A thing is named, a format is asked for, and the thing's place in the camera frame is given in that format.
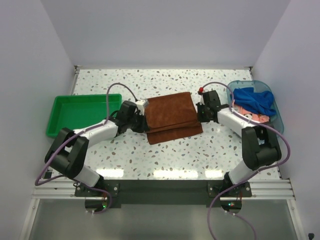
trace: brown towel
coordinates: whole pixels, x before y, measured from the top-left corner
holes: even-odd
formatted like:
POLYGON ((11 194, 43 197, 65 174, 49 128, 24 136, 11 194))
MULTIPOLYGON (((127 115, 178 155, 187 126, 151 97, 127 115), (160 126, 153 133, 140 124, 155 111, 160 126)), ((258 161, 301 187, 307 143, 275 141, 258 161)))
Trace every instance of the brown towel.
POLYGON ((145 109, 149 144, 186 138, 203 132, 190 92, 152 97, 145 109))

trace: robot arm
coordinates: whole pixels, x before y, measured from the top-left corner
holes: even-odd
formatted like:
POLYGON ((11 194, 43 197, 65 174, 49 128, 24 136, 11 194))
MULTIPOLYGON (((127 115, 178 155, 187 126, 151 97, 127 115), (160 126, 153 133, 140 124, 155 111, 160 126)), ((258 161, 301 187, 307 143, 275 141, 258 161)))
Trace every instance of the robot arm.
POLYGON ((281 159, 279 142, 274 132, 235 116, 228 104, 221 105, 215 90, 199 92, 199 95, 201 100, 196 104, 198 120, 223 124, 242 138, 242 161, 224 175, 221 191, 240 183, 259 168, 281 159))
POLYGON ((76 180, 89 187, 104 189, 103 177, 84 164, 87 149, 101 141, 113 139, 126 132, 127 129, 132 129, 137 133, 148 131, 146 117, 144 116, 145 107, 148 104, 146 99, 139 100, 136 103, 124 101, 116 117, 110 116, 107 122, 104 119, 83 129, 70 130, 63 128, 55 138, 44 161, 47 163, 52 154, 67 139, 83 132, 66 145, 66 147, 71 148, 70 150, 64 147, 56 155, 50 167, 69 179, 76 180))

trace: terrazzo surface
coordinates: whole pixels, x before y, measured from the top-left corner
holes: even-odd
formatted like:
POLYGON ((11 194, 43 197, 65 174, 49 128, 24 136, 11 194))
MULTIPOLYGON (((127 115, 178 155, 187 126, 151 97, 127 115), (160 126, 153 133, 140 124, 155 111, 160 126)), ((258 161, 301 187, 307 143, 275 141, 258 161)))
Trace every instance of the terrazzo surface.
MULTIPOLYGON (((194 105, 200 101, 199 87, 217 81, 251 80, 248 70, 203 69, 82 69, 74 95, 105 94, 112 83, 127 85, 138 99, 190 92, 194 105)), ((227 103, 224 87, 213 84, 221 103, 227 103)), ((122 100, 133 101, 129 91, 114 86, 122 100)), ((88 149, 85 164, 105 179, 223 179, 242 156, 241 138, 222 124, 202 124, 203 133, 192 137, 149 145, 146 134, 128 130, 112 140, 88 149)), ((276 168, 257 174, 254 179, 279 179, 276 168)))

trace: red cap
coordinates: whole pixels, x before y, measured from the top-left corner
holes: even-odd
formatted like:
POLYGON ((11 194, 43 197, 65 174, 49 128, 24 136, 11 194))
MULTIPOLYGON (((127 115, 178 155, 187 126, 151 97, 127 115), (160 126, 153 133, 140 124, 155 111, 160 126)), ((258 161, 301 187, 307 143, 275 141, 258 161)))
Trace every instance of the red cap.
POLYGON ((204 91, 204 88, 200 87, 198 93, 201 94, 203 91, 204 91))

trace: plastic tray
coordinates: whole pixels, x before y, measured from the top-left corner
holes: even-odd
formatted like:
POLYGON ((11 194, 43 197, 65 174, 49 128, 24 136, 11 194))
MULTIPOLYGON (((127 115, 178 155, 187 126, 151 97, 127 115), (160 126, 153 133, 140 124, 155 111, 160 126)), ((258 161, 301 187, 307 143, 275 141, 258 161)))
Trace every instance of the plastic tray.
MULTIPOLYGON (((121 94, 109 94, 110 114, 119 110, 121 103, 121 94)), ((106 116, 105 94, 57 96, 53 103, 46 135, 55 138, 62 128, 82 129, 102 121, 106 116)))
MULTIPOLYGON (((264 91, 271 91, 270 87, 262 81, 253 80, 253 81, 232 81, 228 85, 229 88, 233 91, 234 89, 242 89, 242 88, 253 88, 254 92, 262 93, 264 91)), ((231 104, 230 91, 227 89, 226 94, 228 96, 228 104, 231 104)), ((282 122, 279 109, 277 107, 276 101, 273 101, 271 106, 272 109, 276 111, 276 115, 270 117, 270 121, 273 124, 274 129, 276 129, 281 134, 284 133, 284 123, 282 122)))

